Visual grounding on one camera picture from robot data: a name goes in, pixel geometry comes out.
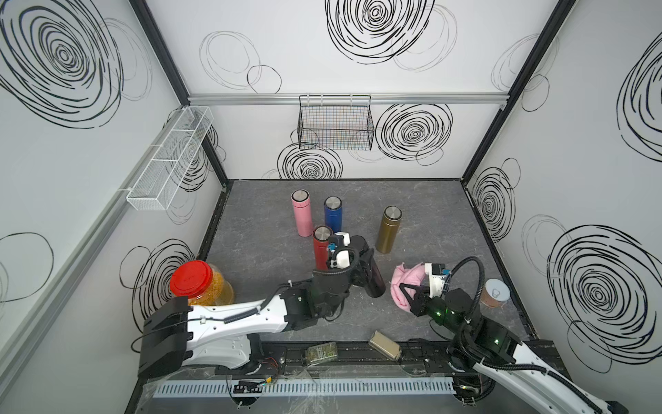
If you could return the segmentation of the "black thermos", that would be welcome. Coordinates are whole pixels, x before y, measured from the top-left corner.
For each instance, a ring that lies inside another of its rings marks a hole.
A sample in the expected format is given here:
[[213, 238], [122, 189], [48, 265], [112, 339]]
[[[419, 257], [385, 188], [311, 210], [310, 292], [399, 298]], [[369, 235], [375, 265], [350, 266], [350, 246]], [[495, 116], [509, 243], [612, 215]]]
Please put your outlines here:
[[375, 260], [375, 250], [371, 248], [363, 236], [356, 236], [360, 253], [360, 271], [358, 285], [363, 287], [371, 298], [384, 295], [385, 284]]

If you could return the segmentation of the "red thermos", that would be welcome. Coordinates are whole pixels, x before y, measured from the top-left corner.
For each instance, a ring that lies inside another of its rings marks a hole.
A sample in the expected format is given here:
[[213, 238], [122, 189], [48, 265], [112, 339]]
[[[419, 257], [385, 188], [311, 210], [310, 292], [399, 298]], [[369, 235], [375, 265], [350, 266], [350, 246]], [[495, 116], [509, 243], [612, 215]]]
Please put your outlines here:
[[332, 236], [332, 230], [326, 225], [321, 225], [314, 229], [312, 236], [313, 250], [315, 255], [315, 269], [328, 270], [329, 238]]

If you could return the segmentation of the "blue thermos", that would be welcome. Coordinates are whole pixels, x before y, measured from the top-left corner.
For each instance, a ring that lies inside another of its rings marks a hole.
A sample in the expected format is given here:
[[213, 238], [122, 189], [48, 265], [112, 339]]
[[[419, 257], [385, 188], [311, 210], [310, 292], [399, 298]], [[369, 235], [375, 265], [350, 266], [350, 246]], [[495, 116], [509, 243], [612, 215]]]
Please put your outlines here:
[[333, 233], [341, 232], [342, 200], [337, 196], [329, 196], [324, 201], [324, 224]]

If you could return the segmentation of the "gold thermos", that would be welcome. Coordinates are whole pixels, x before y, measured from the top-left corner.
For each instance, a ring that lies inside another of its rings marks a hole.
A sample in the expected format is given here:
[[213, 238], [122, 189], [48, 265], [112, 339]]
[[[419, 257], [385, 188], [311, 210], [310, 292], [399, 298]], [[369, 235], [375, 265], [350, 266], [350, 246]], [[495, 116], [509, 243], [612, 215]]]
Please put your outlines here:
[[389, 205], [384, 209], [376, 243], [376, 250], [379, 253], [386, 255], [391, 252], [402, 218], [403, 212], [395, 205]]

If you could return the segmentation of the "pink thermos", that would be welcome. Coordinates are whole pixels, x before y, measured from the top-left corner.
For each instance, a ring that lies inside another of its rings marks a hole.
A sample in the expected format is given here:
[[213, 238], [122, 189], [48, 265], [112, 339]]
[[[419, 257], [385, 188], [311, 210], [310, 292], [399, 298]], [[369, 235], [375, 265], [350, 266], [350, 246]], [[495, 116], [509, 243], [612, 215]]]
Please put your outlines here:
[[310, 194], [304, 189], [296, 190], [291, 193], [291, 203], [298, 234], [301, 237], [311, 236], [314, 225], [310, 210]]

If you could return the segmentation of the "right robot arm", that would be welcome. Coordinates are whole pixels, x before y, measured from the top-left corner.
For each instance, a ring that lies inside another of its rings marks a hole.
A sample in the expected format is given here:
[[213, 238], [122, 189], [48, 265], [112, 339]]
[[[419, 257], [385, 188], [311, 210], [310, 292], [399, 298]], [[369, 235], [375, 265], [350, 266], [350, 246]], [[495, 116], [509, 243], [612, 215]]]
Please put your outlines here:
[[[465, 264], [478, 266], [479, 284], [469, 295], [448, 286]], [[626, 413], [615, 401], [601, 400], [575, 385], [542, 360], [517, 335], [502, 324], [482, 315], [480, 297], [484, 291], [484, 265], [475, 256], [462, 260], [451, 270], [426, 263], [427, 285], [400, 283], [410, 312], [453, 333], [448, 355], [451, 366], [461, 372], [481, 374], [509, 390], [539, 413]]]

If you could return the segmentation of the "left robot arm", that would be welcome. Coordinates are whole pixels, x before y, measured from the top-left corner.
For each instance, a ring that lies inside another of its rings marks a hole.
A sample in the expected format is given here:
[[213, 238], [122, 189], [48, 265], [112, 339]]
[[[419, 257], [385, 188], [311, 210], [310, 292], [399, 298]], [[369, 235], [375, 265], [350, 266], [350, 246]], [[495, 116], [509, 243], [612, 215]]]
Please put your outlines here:
[[138, 376], [154, 379], [184, 366], [238, 369], [258, 363], [256, 339], [301, 331], [329, 319], [352, 286], [366, 286], [374, 251], [361, 236], [333, 236], [329, 270], [279, 285], [265, 299], [237, 305], [191, 305], [172, 298], [143, 324]]

